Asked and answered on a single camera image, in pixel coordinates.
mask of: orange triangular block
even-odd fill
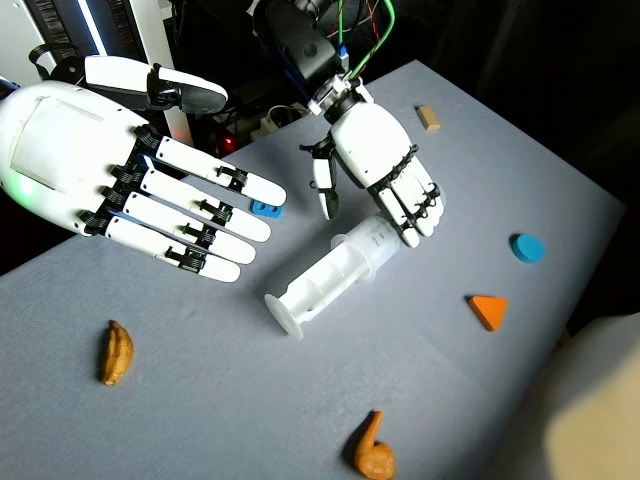
[[[480,319],[484,328],[495,332],[502,326],[502,319],[507,313],[509,302],[506,298],[496,297],[471,297],[469,299],[471,310]]]

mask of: table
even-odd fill
[[[305,118],[229,157],[288,191],[273,234],[236,284],[112,243],[74,237],[0,279],[0,471],[21,479],[349,479],[345,442],[370,409],[398,479],[479,472],[591,277],[624,206],[553,153],[423,66],[371,84],[420,146],[448,197],[436,234],[403,248],[288,337],[263,302],[375,211],[338,175],[342,211],[320,214],[300,143]],[[442,130],[415,113],[431,105]],[[207,191],[248,201],[200,180]],[[517,232],[546,257],[518,261]],[[488,333],[465,296],[509,299]],[[98,380],[110,319],[133,365]]]

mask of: blue block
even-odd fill
[[[274,207],[267,203],[262,203],[257,200],[251,202],[251,211],[256,215],[262,215],[263,217],[280,218],[282,216],[283,207]]]
[[[511,250],[519,260],[536,263],[544,257],[544,245],[533,235],[521,234],[511,240]]]

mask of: banana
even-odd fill
[[[376,411],[373,420],[356,448],[355,464],[358,471],[371,480],[389,480],[396,474],[396,461],[386,443],[376,442],[384,414]]]
[[[133,358],[133,341],[129,333],[115,320],[109,322],[109,345],[102,383],[115,385],[124,376]]]

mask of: white syringe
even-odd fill
[[[369,217],[349,233],[336,235],[331,252],[291,282],[283,296],[267,294],[264,301],[282,328],[302,338],[301,323],[315,318],[356,281],[372,281],[400,244],[389,222]]]

